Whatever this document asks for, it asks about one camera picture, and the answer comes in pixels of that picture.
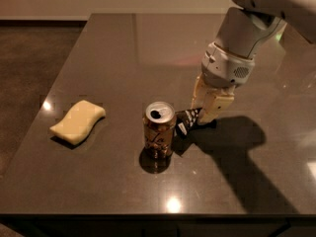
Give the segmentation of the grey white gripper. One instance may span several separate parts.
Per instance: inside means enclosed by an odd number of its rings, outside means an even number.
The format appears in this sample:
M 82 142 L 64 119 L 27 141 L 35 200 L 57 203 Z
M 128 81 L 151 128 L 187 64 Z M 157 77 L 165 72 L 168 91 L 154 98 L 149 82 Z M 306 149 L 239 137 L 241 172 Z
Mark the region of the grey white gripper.
M 211 43 L 202 58 L 202 74 L 193 91 L 192 108 L 200 109 L 197 123 L 212 122 L 225 111 L 234 101 L 235 87 L 247 82 L 254 67 L 253 59 L 236 56 Z

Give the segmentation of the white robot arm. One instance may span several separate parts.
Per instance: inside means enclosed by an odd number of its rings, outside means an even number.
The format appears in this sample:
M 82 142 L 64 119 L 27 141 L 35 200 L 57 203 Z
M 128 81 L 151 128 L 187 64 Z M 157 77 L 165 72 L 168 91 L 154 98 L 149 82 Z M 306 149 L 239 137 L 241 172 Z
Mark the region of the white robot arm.
M 259 47 L 284 24 L 309 42 L 316 40 L 316 0 L 232 0 L 218 34 L 201 61 L 192 107 L 197 123 L 216 119 L 234 101 L 234 90 L 245 84 Z

